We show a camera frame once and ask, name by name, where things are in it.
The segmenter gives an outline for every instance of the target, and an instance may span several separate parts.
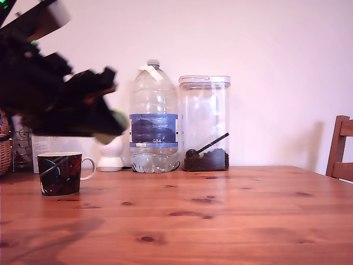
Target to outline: coffee grounds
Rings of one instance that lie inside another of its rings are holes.
[[[222,148],[204,153],[202,157],[184,159],[184,170],[195,171],[226,171],[229,169],[229,154]]]

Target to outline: container lid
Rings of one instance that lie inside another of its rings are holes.
[[[181,76],[179,84],[184,83],[231,83],[230,76]]]

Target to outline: colorful mug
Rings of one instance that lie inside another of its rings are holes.
[[[81,178],[81,164],[90,160],[93,170]],[[91,158],[82,159],[82,153],[41,153],[38,155],[39,177],[42,195],[63,196],[79,192],[80,181],[93,177],[96,166]]]

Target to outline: white wall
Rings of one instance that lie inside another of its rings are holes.
[[[113,107],[128,111],[129,84],[146,59],[160,59],[176,85],[181,75],[230,75],[231,165],[325,172],[336,115],[353,117],[353,1],[64,3],[72,20],[39,40],[42,52],[59,51],[76,72],[119,70]],[[19,0],[12,13],[34,4]],[[99,158],[93,139],[61,143]],[[344,159],[353,161],[352,139]]]

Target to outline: metal rack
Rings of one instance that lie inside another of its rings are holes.
[[[32,132],[30,130],[15,131],[11,140],[12,148],[12,171],[30,171],[33,170],[32,154]],[[25,159],[18,160],[17,157],[27,156]]]

